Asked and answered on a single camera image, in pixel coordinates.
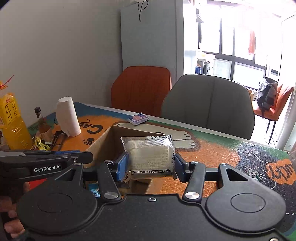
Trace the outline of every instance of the plastic-wrapped package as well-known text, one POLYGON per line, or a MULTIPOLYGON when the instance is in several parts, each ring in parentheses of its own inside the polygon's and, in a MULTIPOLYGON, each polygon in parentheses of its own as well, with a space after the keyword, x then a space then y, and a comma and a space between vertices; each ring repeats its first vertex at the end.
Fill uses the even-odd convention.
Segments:
POLYGON ((129 180, 168 177, 173 175, 175 146, 171 136, 121 137, 129 154, 129 180))
POLYGON ((134 126, 137 126, 147 120, 149 120, 149 117, 144 115, 143 113, 139 113, 128 118, 128 122, 132 123, 134 126))

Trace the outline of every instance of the orange chair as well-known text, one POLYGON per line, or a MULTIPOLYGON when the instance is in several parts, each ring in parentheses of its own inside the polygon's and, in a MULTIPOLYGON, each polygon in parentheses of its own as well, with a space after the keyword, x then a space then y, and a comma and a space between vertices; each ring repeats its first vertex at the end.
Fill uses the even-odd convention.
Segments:
POLYGON ((166 68, 128 67, 112 85, 112 108, 159 117, 163 100, 171 88, 170 71, 166 68))
MULTIPOLYGON (((274 106, 272 106, 269 110, 264 112, 264 118, 269 120, 266 133, 268 131, 270 122, 274 121, 274 126, 272 127, 272 132, 271 132, 268 144, 270 143, 270 140, 272 138, 272 134, 274 133, 274 127, 276 125, 276 122, 279 120, 279 116, 280 116, 281 112, 283 111, 283 108, 284 108, 285 104, 287 103, 287 100, 288 100, 290 94, 293 92, 293 90, 294 90, 294 87, 284 86, 284 85, 278 86, 277 96, 274 101, 274 103, 275 103, 274 106)), ((253 110, 254 110, 255 115, 262 117, 262 112, 258 106, 257 101, 252 101, 252 105, 253 105, 253 110)))

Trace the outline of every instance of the chair backrest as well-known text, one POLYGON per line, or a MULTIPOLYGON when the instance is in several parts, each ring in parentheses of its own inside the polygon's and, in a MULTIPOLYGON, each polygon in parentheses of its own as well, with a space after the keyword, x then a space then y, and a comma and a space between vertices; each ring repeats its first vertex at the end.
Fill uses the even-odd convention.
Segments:
POLYGON ((161 117, 250 139, 255 118, 248 90, 234 81, 183 75, 166 96, 161 117))
POLYGON ((161 104, 171 88, 170 71, 167 68, 128 67, 112 85, 112 108, 159 117, 161 104))
POLYGON ((275 105, 273 107, 274 109, 274 116, 273 119, 274 120, 278 120, 279 116, 281 114, 281 112, 283 111, 288 98, 290 96, 290 94, 293 92, 294 87, 292 86, 287 86, 287 85, 280 85, 277 89, 277 98, 276 98, 276 102, 275 105))

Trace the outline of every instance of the gray chair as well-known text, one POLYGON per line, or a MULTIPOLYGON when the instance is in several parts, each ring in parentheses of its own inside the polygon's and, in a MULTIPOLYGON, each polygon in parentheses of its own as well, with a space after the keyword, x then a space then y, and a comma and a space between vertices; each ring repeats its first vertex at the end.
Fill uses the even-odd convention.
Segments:
POLYGON ((248 90, 232 80, 183 75, 163 101, 161 117, 250 139, 255 117, 248 90))

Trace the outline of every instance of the brown bottle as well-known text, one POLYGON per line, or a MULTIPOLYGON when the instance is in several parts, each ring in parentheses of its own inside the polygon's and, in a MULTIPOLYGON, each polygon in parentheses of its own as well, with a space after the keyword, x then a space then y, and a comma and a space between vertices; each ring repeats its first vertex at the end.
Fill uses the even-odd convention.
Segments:
POLYGON ((38 118, 38 127, 39 127, 39 132, 42 136, 42 139, 46 142, 52 141, 53 134, 52 134, 50 125, 46 123, 44 117, 42 116, 40 107, 36 107, 34 110, 38 118))

